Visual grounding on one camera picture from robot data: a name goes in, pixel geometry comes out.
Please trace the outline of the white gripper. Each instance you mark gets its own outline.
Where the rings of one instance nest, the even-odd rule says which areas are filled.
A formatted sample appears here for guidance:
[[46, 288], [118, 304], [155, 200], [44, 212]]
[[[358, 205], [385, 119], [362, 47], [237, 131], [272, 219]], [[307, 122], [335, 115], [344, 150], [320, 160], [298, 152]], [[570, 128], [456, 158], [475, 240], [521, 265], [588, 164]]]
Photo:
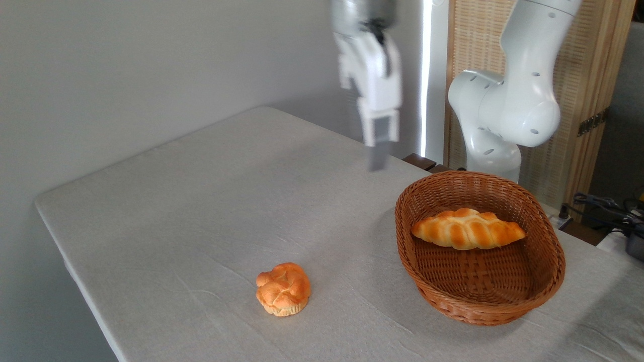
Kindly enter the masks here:
[[379, 43], [371, 32], [352, 37], [334, 34], [340, 49], [341, 84], [345, 88], [354, 84], [359, 94], [357, 108], [369, 172], [387, 167], [392, 145], [399, 140], [400, 53], [389, 33], [383, 35], [383, 43]]

